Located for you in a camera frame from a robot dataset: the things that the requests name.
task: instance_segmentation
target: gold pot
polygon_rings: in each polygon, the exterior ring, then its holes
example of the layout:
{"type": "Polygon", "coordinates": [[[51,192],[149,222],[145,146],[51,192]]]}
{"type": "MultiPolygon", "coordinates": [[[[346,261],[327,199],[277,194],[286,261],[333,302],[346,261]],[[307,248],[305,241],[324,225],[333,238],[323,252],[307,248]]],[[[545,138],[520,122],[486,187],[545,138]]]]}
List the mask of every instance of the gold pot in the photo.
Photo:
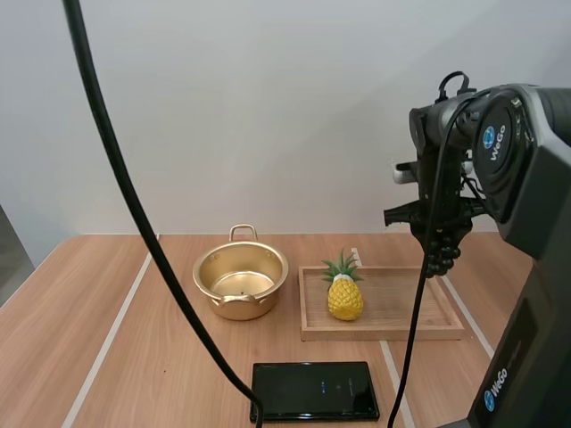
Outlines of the gold pot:
{"type": "Polygon", "coordinates": [[[195,262],[193,278],[214,313],[244,320],[261,317],[276,305],[287,269],[286,257],[259,243],[253,226],[236,225],[230,229],[229,243],[207,251],[195,262]],[[252,241],[234,239],[234,232],[243,228],[252,231],[252,241]]]}

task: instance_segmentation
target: white stripe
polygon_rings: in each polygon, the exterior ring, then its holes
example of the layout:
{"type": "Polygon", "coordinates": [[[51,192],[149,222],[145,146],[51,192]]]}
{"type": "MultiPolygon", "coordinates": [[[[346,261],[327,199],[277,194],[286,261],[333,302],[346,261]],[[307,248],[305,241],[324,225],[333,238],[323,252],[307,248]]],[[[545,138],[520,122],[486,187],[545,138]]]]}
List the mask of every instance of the white stripe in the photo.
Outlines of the white stripe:
{"type": "Polygon", "coordinates": [[[360,261],[360,256],[359,256],[359,252],[357,251],[357,249],[351,248],[351,252],[353,253],[353,258],[355,259],[355,265],[363,266],[363,264],[360,261]]]}
{"type": "MultiPolygon", "coordinates": [[[[351,251],[353,253],[353,258],[355,259],[355,265],[363,266],[363,263],[360,260],[359,251],[356,248],[351,248],[351,251]]],[[[396,392],[399,390],[401,378],[399,376],[399,372],[396,370],[396,365],[394,364],[393,354],[389,348],[389,343],[387,341],[380,341],[380,343],[381,350],[385,356],[386,367],[389,371],[389,375],[391,376],[391,381],[393,382],[394,393],[396,394],[396,392]]],[[[407,401],[406,394],[402,394],[401,414],[402,419],[404,420],[404,426],[406,428],[416,428],[414,425],[414,419],[412,419],[412,414],[410,412],[409,402],[407,401]]]]}
{"type": "Polygon", "coordinates": [[[131,304],[131,301],[133,301],[135,293],[137,292],[137,289],[141,284],[141,280],[143,279],[143,276],[145,276],[146,269],[149,267],[149,264],[151,263],[152,259],[153,258],[151,257],[151,254],[147,253],[145,261],[143,262],[143,265],[139,269],[139,273],[137,274],[135,281],[133,281],[131,289],[128,291],[127,297],[125,298],[125,301],[123,301],[123,305],[121,306],[119,313],[115,317],[115,321],[111,326],[111,330],[109,330],[109,333],[107,333],[107,337],[105,338],[105,341],[103,342],[103,345],[101,346],[101,349],[99,350],[99,353],[97,354],[97,357],[95,358],[95,361],[91,366],[91,370],[89,370],[87,378],[83,382],[83,386],[81,386],[78,396],[75,398],[75,401],[71,406],[70,412],[65,418],[65,421],[63,421],[62,428],[71,428],[73,426],[75,418],[77,417],[79,410],[81,409],[81,406],[83,405],[83,402],[85,401],[86,396],[89,393],[89,390],[91,389],[91,385],[93,384],[93,381],[95,380],[95,377],[97,376],[97,373],[101,368],[101,364],[103,363],[103,360],[105,359],[105,356],[107,355],[107,352],[109,351],[109,348],[113,343],[113,339],[115,339],[115,336],[119,331],[119,327],[123,322],[123,318],[127,313],[127,309],[131,304]]]}
{"type": "Polygon", "coordinates": [[[490,359],[492,359],[493,353],[494,353],[492,346],[486,340],[484,333],[482,332],[482,330],[480,330],[480,327],[478,327],[478,324],[476,324],[474,317],[472,317],[472,314],[470,314],[470,311],[468,310],[468,308],[466,307],[466,305],[464,304],[464,302],[460,298],[458,292],[454,288],[454,285],[452,285],[451,280],[448,278],[448,276],[441,276],[441,278],[443,279],[444,283],[446,284],[446,287],[448,287],[448,291],[450,292],[450,294],[452,295],[452,297],[454,298],[456,303],[458,303],[458,306],[459,306],[460,310],[462,311],[462,314],[464,314],[464,317],[466,317],[468,324],[470,324],[470,327],[472,327],[472,330],[474,330],[474,334],[476,335],[476,337],[478,338],[478,340],[482,344],[482,348],[484,348],[484,350],[488,354],[488,357],[490,357],[490,359]]]}

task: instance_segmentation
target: phone screen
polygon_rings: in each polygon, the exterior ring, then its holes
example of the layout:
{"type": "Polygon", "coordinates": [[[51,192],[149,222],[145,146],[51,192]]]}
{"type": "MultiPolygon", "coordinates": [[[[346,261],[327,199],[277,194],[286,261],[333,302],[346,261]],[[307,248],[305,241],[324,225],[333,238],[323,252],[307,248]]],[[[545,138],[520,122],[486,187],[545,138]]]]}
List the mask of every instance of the phone screen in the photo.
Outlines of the phone screen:
{"type": "MultiPolygon", "coordinates": [[[[252,389],[265,421],[379,418],[366,362],[254,364],[252,389]]],[[[250,418],[256,418],[254,405],[250,418]]]]}

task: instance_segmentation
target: pineapple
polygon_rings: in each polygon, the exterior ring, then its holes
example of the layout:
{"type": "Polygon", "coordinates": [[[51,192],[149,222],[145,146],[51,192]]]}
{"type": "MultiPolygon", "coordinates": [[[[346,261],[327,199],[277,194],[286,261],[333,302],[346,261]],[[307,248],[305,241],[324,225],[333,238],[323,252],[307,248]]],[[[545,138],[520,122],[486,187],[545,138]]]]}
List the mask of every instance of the pineapple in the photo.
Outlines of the pineapple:
{"type": "Polygon", "coordinates": [[[327,277],[324,278],[324,281],[330,283],[327,297],[329,312],[344,321],[357,319],[363,310],[363,296],[355,284],[355,281],[360,281],[361,278],[353,273],[357,266],[351,266],[354,261],[352,256],[344,259],[343,250],[338,265],[333,261],[323,260],[329,267],[326,271],[327,277]]]}

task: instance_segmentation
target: black cable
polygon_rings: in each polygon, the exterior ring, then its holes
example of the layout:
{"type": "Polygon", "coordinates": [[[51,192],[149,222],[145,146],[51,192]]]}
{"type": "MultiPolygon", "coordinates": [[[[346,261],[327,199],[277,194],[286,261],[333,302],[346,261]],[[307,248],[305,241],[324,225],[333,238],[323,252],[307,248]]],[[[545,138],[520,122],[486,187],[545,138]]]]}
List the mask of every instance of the black cable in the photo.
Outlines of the black cable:
{"type": "Polygon", "coordinates": [[[474,178],[469,178],[466,176],[466,174],[462,174],[462,176],[464,177],[464,183],[468,185],[468,187],[470,188],[476,199],[478,199],[478,202],[480,202],[480,205],[482,205],[482,208],[484,208],[485,213],[491,218],[493,218],[493,214],[488,208],[488,204],[485,202],[485,199],[483,199],[482,196],[480,196],[480,193],[483,192],[480,192],[479,189],[471,183],[471,180],[473,180],[474,178]]]}
{"type": "Polygon", "coordinates": [[[474,186],[474,188],[478,191],[478,193],[484,194],[484,190],[482,189],[482,187],[480,187],[478,181],[475,178],[466,176],[466,180],[469,181],[474,186]]]}
{"type": "Polygon", "coordinates": [[[426,272],[428,270],[428,249],[430,248],[430,242],[432,241],[432,236],[434,233],[434,223],[436,220],[436,209],[438,207],[438,200],[440,198],[440,184],[443,179],[443,159],[446,146],[448,145],[448,140],[450,139],[451,132],[456,123],[458,116],[472,103],[477,97],[483,95],[484,93],[479,93],[471,96],[458,104],[456,110],[451,115],[451,119],[446,127],[446,133],[444,141],[440,146],[440,151],[438,152],[438,161],[436,163],[436,178],[434,180],[434,187],[432,192],[432,201],[430,203],[430,214],[428,215],[428,221],[426,226],[426,237],[423,245],[425,254],[422,259],[422,268],[420,269],[420,277],[418,278],[417,293],[414,299],[414,306],[412,308],[412,317],[410,319],[410,329],[409,338],[407,340],[407,349],[404,355],[404,363],[402,364],[402,376],[401,383],[399,384],[399,390],[396,393],[396,398],[394,399],[393,410],[391,410],[391,415],[389,416],[389,422],[387,428],[393,428],[394,420],[399,413],[399,408],[401,406],[402,396],[404,395],[404,388],[407,384],[407,379],[409,377],[410,368],[410,358],[412,357],[412,346],[414,345],[414,337],[417,332],[418,315],[420,313],[420,302],[422,301],[422,293],[425,288],[426,282],[426,272]]]}
{"type": "Polygon", "coordinates": [[[462,86],[456,93],[456,95],[467,94],[470,92],[475,92],[476,90],[472,87],[468,87],[470,85],[470,78],[466,73],[463,71],[454,71],[446,76],[442,82],[440,82],[440,86],[438,87],[438,98],[434,103],[441,103],[442,101],[448,100],[448,95],[446,94],[446,85],[450,82],[453,78],[457,78],[458,76],[462,76],[462,86]]]}
{"type": "Polygon", "coordinates": [[[167,283],[172,296],[177,301],[180,310],[185,315],[186,320],[188,320],[190,325],[193,327],[194,332],[203,343],[204,347],[211,354],[212,359],[214,359],[222,373],[224,373],[227,379],[255,405],[258,411],[256,428],[261,428],[263,408],[260,399],[256,397],[253,391],[240,380],[236,373],[234,373],[204,328],[200,318],[194,312],[193,307],[186,298],[185,292],[178,283],[178,279],[155,237],[153,228],[151,227],[151,224],[143,211],[141,202],[137,197],[133,183],[128,175],[125,161],[121,155],[111,120],[107,114],[107,108],[105,107],[101,88],[99,87],[97,75],[95,74],[95,67],[91,56],[91,50],[89,48],[89,42],[87,40],[87,33],[83,16],[81,14],[79,0],[63,0],[63,6],[65,8],[68,26],[70,28],[71,41],[73,42],[73,49],[78,62],[79,72],[83,80],[83,86],[86,90],[89,106],[91,107],[91,112],[93,113],[95,124],[97,125],[103,146],[107,152],[107,157],[111,163],[113,173],[117,179],[117,184],[123,194],[123,198],[125,198],[125,202],[131,212],[131,216],[133,216],[133,220],[135,220],[139,232],[141,233],[149,252],[153,256],[157,268],[161,272],[165,283],[167,283]]]}

